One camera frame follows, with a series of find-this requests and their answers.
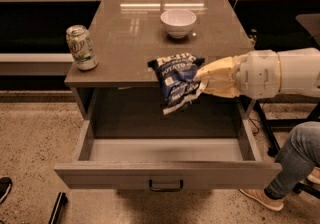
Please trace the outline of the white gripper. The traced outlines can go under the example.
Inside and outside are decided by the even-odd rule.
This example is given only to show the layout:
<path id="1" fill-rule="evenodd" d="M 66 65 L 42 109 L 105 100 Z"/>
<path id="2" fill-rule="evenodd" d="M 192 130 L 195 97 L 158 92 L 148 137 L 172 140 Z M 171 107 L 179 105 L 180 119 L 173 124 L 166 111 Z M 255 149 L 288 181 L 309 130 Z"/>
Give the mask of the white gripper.
<path id="1" fill-rule="evenodd" d="M 280 59 L 271 50 L 250 51 L 203 66 L 194 80 L 208 80 L 204 93 L 209 95 L 223 98 L 243 95 L 255 100 L 272 98 L 280 90 Z"/>

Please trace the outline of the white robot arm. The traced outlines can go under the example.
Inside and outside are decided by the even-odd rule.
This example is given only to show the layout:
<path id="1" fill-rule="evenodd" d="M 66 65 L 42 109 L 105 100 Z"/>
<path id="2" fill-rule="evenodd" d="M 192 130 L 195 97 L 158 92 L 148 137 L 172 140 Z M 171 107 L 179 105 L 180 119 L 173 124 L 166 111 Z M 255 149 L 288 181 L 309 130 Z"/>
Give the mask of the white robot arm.
<path id="1" fill-rule="evenodd" d="M 278 94 L 320 96 L 320 51 L 254 50 L 200 68 L 194 78 L 203 93 L 234 98 L 273 98 Z"/>

